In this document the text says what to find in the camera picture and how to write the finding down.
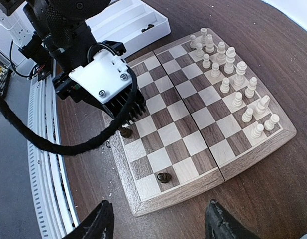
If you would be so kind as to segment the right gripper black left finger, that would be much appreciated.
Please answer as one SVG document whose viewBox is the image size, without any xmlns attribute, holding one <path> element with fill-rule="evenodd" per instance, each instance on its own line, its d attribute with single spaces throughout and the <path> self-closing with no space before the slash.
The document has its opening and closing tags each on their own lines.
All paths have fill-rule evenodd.
<svg viewBox="0 0 307 239">
<path fill-rule="evenodd" d="M 70 233 L 67 239 L 113 239 L 114 212 L 112 203 L 101 201 Z"/>
</svg>

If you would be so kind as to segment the dark chess piece board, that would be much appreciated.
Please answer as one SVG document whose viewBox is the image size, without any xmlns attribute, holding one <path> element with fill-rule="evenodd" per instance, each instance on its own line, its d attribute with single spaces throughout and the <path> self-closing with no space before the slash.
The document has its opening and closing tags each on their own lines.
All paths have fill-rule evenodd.
<svg viewBox="0 0 307 239">
<path fill-rule="evenodd" d="M 157 180 L 161 183 L 168 183 L 172 180 L 172 175 L 167 172 L 161 172 L 157 174 Z"/>
</svg>

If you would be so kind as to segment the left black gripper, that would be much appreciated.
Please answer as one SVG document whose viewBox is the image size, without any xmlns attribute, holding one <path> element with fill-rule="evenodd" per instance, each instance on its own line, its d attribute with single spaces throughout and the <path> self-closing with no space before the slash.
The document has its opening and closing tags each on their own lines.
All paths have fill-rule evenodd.
<svg viewBox="0 0 307 239">
<path fill-rule="evenodd" d="M 53 79 L 56 94 L 75 102 L 81 100 L 116 118 L 130 94 L 131 104 L 123 115 L 123 124 L 137 121 L 146 112 L 146 101 L 138 89 L 137 76 L 123 54 L 123 43 L 98 42 L 86 54 L 86 66 L 78 66 L 70 73 L 63 72 Z"/>
</svg>

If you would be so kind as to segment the white plastic divided tray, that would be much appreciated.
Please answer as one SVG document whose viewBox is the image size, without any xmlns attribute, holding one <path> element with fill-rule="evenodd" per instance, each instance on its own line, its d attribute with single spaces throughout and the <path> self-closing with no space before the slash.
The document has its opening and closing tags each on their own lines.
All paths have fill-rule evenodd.
<svg viewBox="0 0 307 239">
<path fill-rule="evenodd" d="M 86 20 L 97 42 L 121 42 L 127 58 L 171 33 L 168 18 L 141 0 L 116 0 Z M 154 28 L 142 33 L 148 24 Z"/>
</svg>

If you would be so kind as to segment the wooden chess board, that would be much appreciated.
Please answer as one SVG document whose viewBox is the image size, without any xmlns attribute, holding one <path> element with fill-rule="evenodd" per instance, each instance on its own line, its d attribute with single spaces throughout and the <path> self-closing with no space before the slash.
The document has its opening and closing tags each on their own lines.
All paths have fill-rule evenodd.
<svg viewBox="0 0 307 239">
<path fill-rule="evenodd" d="M 129 64 L 147 108 L 130 138 L 117 133 L 110 143 L 136 217 L 222 184 L 296 135 L 260 78 L 211 29 Z"/>
</svg>

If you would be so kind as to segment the dark chess piece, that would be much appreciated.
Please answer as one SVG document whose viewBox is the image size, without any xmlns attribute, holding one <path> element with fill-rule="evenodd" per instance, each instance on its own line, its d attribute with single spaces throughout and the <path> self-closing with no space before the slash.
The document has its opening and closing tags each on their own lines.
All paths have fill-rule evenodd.
<svg viewBox="0 0 307 239">
<path fill-rule="evenodd" d="M 133 133 L 132 130 L 130 130 L 128 128 L 125 128 L 125 127 L 120 127 L 119 128 L 119 132 L 120 132 L 120 135 L 123 138 L 130 138 L 132 136 L 132 133 Z"/>
</svg>

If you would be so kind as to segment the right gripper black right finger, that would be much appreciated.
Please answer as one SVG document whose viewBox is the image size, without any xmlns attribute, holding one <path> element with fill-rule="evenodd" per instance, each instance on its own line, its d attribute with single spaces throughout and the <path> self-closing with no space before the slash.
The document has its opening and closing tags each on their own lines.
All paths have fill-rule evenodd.
<svg viewBox="0 0 307 239">
<path fill-rule="evenodd" d="M 206 239 L 259 239 L 217 200 L 211 199 L 205 213 Z"/>
</svg>

